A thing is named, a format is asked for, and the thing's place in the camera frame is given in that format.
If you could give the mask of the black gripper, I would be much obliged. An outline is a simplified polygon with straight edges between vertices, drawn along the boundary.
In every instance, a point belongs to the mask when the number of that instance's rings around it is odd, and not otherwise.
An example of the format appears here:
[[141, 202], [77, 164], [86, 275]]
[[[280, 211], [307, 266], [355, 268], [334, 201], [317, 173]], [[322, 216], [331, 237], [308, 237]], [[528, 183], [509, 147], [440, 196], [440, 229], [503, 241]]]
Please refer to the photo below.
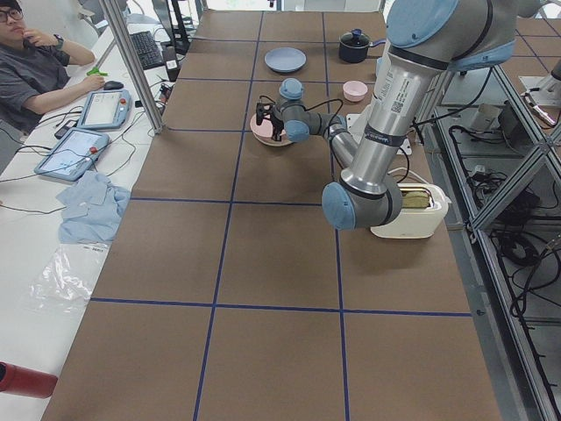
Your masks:
[[260, 125], [264, 119], [272, 123], [273, 139], [280, 140], [281, 132], [284, 130], [284, 123], [277, 114], [276, 102], [268, 96], [261, 96], [256, 104], [255, 114], [257, 115], [258, 125]]

